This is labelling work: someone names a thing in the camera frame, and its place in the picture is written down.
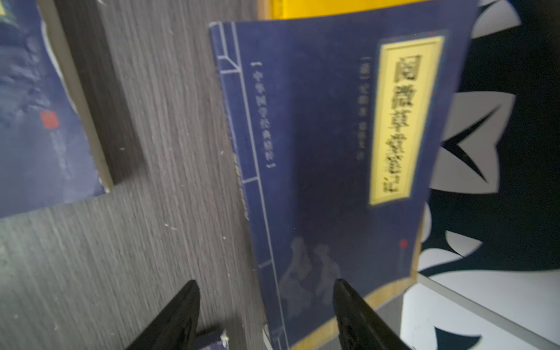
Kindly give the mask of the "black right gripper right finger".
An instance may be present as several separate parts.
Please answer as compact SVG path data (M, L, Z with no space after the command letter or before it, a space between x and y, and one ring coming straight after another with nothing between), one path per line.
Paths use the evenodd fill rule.
M332 301L342 349L409 350L346 280L335 280Z

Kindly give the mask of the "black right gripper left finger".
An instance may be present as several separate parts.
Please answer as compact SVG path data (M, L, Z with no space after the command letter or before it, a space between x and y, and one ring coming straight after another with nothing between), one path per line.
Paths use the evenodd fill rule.
M201 293L190 280L126 349L192 349Z

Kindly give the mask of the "blue book with yellow label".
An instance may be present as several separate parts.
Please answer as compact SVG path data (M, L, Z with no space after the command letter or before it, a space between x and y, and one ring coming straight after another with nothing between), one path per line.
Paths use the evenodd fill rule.
M476 1L214 22L268 337L338 334L333 287L411 284L415 242Z

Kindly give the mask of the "blue book under front stack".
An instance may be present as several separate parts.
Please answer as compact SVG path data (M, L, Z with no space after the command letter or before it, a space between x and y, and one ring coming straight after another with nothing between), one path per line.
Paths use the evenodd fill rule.
M198 335L193 344L195 350L229 350L227 331L218 329Z

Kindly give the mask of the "blue book beige label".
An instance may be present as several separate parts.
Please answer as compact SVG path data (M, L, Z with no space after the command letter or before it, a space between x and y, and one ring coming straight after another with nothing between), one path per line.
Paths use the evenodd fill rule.
M71 204L113 181L53 1L1 3L1 216Z

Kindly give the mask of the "yellow cartoon book on shelf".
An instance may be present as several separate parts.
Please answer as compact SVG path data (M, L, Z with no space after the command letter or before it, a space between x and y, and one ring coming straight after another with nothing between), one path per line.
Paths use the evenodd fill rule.
M258 0L259 20L322 17L377 10L419 0Z

